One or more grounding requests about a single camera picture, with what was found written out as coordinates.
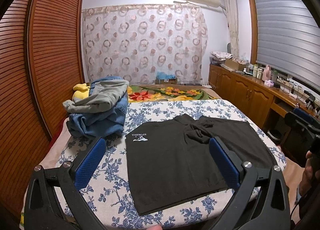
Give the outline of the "person's right hand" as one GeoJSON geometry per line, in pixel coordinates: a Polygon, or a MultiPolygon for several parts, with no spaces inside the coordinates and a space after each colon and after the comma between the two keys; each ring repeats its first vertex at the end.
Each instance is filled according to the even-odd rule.
{"type": "Polygon", "coordinates": [[[304,196],[308,190],[312,186],[312,178],[315,176],[317,179],[319,179],[319,170],[315,173],[313,172],[313,167],[311,165],[311,159],[313,158],[313,153],[311,151],[308,151],[306,154],[306,165],[305,169],[302,174],[302,180],[300,181],[298,192],[300,196],[304,196]]]}

